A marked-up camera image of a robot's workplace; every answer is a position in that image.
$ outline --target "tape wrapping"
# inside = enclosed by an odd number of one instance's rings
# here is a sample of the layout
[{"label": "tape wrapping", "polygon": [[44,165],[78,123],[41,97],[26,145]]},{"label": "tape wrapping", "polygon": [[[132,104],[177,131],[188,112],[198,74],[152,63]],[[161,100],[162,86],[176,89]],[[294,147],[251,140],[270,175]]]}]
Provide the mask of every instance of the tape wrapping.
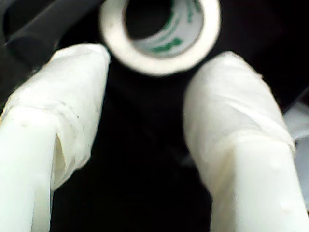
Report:
[{"label": "tape wrapping", "polygon": [[135,41],[126,31],[127,4],[127,0],[107,0],[100,12],[100,30],[111,52],[142,74],[160,77],[193,68],[218,37],[218,0],[172,1],[165,26],[153,36]]}]

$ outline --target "black surface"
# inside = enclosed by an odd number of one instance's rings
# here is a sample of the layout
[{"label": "black surface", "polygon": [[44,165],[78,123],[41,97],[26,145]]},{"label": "black surface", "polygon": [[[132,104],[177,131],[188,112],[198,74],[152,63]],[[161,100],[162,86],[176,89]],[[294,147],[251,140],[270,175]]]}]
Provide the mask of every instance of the black surface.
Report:
[{"label": "black surface", "polygon": [[[103,2],[104,0],[54,0],[32,20],[27,18],[25,25],[8,37],[5,46],[18,60],[32,69],[39,69],[51,58],[65,32]],[[22,3],[28,8],[29,5],[37,4],[30,0],[22,0]],[[12,8],[18,10],[16,8],[20,5],[16,7],[16,4],[21,2],[10,6],[7,15],[14,11]]]},{"label": "black surface", "polygon": [[[304,69],[297,66],[298,62],[305,64],[298,58],[304,45],[295,43],[292,36],[295,18],[285,15],[299,5],[285,11],[278,1],[220,3],[221,34],[204,61],[225,50],[240,54],[266,75],[282,108],[287,107],[298,90],[308,86],[304,76],[293,75],[296,68],[299,73]],[[95,10],[65,35],[60,46],[100,41]],[[285,54],[284,47],[290,53]],[[188,154],[182,131],[183,94],[197,68],[153,79],[112,58],[92,158],[55,192],[52,232],[93,228],[109,232],[208,231],[211,198],[196,170],[181,166]],[[284,98],[288,86],[293,86],[294,94]]]}]

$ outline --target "white plastic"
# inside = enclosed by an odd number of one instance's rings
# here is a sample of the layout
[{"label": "white plastic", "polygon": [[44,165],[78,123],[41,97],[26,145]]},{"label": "white plastic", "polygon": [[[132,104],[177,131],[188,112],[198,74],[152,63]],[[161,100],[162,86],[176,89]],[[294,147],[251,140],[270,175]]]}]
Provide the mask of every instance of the white plastic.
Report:
[{"label": "white plastic", "polygon": [[13,109],[2,121],[0,231],[47,231],[55,141],[56,128],[41,110]]},{"label": "white plastic", "polygon": [[50,193],[90,157],[110,56],[102,45],[56,52],[8,99],[0,124],[0,231],[48,232]]},{"label": "white plastic", "polygon": [[184,132],[213,196],[212,232],[308,232],[294,142],[261,75],[223,53],[185,97]]},{"label": "white plastic", "polygon": [[284,115],[292,137],[297,141],[295,166],[309,211],[309,107],[296,103]]}]

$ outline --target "white tape wrap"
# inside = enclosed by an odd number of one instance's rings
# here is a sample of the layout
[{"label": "white tape wrap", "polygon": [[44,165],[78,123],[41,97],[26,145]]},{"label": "white tape wrap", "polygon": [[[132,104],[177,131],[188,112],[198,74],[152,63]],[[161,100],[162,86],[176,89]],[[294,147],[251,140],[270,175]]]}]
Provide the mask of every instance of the white tape wrap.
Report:
[{"label": "white tape wrap", "polygon": [[107,0],[100,27],[111,52],[129,68],[164,76],[188,70],[213,47],[220,30],[218,0],[173,0],[171,16],[155,35],[131,40],[126,32],[128,0]]},{"label": "white tape wrap", "polygon": [[86,164],[110,56],[62,49],[8,99],[0,124],[0,231],[48,232],[50,194]]},{"label": "white tape wrap", "polygon": [[185,97],[184,132],[213,196],[212,232],[307,232],[294,142],[269,87],[241,57],[205,64]]}]

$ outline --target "tape roll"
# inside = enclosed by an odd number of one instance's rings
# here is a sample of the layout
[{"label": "tape roll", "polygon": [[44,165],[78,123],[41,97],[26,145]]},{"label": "tape roll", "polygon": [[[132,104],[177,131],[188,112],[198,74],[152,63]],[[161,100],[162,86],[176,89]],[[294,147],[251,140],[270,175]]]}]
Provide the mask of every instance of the tape roll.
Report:
[{"label": "tape roll", "polygon": [[309,107],[296,103],[285,113],[284,120],[296,143],[295,166],[309,211]]},{"label": "tape roll", "polygon": [[143,74],[164,76],[197,65],[212,49],[220,30],[218,0],[172,0],[169,20],[156,34],[130,39],[126,29],[128,0],[107,0],[100,29],[111,52]]}]

